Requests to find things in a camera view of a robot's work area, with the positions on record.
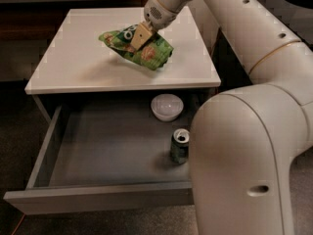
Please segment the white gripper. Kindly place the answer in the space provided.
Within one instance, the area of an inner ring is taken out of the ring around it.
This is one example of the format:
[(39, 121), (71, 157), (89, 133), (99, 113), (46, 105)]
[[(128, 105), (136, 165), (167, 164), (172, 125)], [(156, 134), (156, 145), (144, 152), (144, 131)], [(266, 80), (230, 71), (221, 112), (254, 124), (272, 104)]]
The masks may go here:
[(177, 17), (177, 13), (165, 8), (158, 0), (148, 0), (144, 7), (145, 23), (136, 27), (131, 46), (139, 50), (146, 42), (163, 28), (168, 27)]

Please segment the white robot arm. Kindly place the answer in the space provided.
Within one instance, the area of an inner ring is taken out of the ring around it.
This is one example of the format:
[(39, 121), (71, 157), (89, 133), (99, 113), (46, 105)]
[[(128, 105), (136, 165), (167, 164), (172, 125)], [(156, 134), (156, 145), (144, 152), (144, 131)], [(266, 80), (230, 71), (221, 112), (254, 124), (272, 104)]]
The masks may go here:
[[(148, 0), (140, 48), (191, 0)], [(196, 113), (189, 167), (199, 235), (294, 235), (290, 170), (312, 145), (312, 52), (257, 0), (203, 0), (252, 84)]]

